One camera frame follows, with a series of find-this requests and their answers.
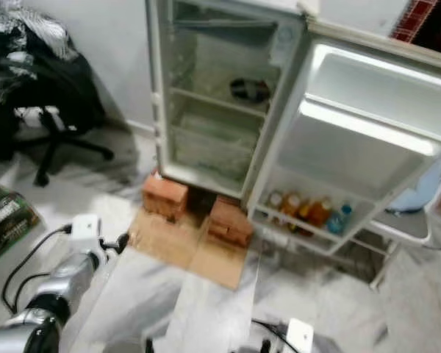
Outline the dark bowl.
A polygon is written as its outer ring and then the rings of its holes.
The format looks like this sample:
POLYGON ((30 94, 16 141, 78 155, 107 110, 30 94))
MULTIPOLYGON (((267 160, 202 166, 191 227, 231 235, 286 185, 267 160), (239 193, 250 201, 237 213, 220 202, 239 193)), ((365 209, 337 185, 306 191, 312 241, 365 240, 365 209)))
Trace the dark bowl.
POLYGON ((270 100, 270 85, 260 79, 237 78, 229 83, 229 91, 233 98, 249 104, 261 104, 270 100))

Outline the blue drink bottle blue cap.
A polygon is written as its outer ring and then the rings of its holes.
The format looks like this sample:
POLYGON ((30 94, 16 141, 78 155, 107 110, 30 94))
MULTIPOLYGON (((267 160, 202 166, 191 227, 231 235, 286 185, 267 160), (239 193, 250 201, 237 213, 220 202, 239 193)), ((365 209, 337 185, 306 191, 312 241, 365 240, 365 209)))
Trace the blue drink bottle blue cap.
POLYGON ((345 231, 345 226, 347 226, 348 218, 352 212, 352 206, 349 203, 343 203, 337 210, 331 212, 325 223, 325 228, 335 235, 341 235, 345 231))

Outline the light blue rounded container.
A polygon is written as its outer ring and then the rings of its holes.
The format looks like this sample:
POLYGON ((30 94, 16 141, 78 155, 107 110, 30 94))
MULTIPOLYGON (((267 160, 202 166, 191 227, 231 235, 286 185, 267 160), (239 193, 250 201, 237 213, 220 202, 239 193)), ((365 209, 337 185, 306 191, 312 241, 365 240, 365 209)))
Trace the light blue rounded container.
POLYGON ((384 209, 387 214, 415 214, 434 198, 441 185, 441 158, 436 160, 413 186, 405 189, 384 209))

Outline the grey metal folding chair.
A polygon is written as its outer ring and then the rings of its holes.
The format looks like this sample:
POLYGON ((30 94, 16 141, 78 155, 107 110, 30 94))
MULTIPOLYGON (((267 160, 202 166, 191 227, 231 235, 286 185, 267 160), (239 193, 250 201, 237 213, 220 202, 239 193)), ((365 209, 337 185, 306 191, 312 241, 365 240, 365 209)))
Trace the grey metal folding chair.
POLYGON ((385 278, 390 263, 405 246, 441 250, 441 184, 422 210, 412 214, 385 212, 375 216, 366 229, 388 240, 387 249, 378 251, 384 256, 383 266, 369 282, 369 287, 376 290, 385 278))

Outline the silver fridge body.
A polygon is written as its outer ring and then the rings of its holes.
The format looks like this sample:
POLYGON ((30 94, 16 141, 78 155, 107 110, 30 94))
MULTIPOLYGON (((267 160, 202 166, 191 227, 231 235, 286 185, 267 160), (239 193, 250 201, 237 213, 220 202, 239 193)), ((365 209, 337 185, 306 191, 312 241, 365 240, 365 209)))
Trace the silver fridge body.
POLYGON ((146 0, 159 173, 234 199, 253 192, 301 67, 318 0, 146 0), (233 98, 260 79, 270 100, 233 98))

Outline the black office chair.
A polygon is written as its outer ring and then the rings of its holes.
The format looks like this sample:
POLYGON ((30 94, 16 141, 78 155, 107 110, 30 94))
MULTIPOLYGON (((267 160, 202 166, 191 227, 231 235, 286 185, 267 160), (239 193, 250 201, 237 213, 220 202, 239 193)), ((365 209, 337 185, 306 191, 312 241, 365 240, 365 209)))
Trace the black office chair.
POLYGON ((101 122, 84 122, 83 124, 69 124, 60 114, 53 114, 52 108, 49 105, 45 107, 22 107, 16 108, 15 111, 22 111, 20 114, 22 120, 26 120, 29 115, 36 115, 37 121, 43 128, 46 129, 45 137, 19 140, 15 142, 15 150, 23 151, 28 148, 39 145, 46 145, 46 150, 43 152, 41 162, 35 174, 33 185, 43 188, 50 182, 49 169, 54 159, 54 155, 62 145, 71 145, 82 148, 83 150, 94 151, 100 154, 106 161, 113 160, 115 157, 114 151, 107 147, 100 146, 94 143, 83 141, 80 139, 87 132, 101 127, 101 122))

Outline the silver fridge door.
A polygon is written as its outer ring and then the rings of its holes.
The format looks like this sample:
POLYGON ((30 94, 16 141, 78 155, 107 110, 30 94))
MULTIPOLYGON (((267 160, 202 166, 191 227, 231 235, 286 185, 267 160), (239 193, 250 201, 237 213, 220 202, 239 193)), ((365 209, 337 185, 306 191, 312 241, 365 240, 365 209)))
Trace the silver fridge door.
POLYGON ((334 254, 441 158, 441 53, 310 19, 294 91, 246 212, 259 235, 334 254), (341 235, 271 223, 271 191, 353 212, 341 235))

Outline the pile of dark striped clothes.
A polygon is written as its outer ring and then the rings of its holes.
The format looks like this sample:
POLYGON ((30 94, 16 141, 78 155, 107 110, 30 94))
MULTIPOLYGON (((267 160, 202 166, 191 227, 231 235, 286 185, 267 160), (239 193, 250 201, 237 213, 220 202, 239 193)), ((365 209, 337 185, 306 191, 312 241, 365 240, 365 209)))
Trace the pile of dark striped clothes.
POLYGON ((106 118, 92 67, 66 28, 22 0, 0 0, 0 160, 11 158, 18 134, 13 110, 46 107, 74 135, 106 118))

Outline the orange drink bottle white cap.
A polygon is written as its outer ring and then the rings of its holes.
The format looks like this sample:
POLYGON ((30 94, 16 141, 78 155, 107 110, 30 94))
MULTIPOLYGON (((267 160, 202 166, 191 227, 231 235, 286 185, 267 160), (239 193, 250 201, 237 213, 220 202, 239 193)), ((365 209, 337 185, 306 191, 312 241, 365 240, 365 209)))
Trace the orange drink bottle white cap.
POLYGON ((321 197, 308 202, 300 211, 301 220, 315 228, 322 228, 331 216, 334 205, 331 198, 321 197))

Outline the flat brown cardboard sheet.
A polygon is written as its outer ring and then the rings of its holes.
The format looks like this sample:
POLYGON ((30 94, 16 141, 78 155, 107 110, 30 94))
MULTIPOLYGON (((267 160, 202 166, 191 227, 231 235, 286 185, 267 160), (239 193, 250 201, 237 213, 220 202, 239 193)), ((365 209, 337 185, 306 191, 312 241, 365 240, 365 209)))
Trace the flat brown cardboard sheet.
POLYGON ((254 253, 208 235, 206 222, 193 215, 173 223, 140 208, 129 237, 129 246, 138 252, 232 291, 257 279, 254 253))

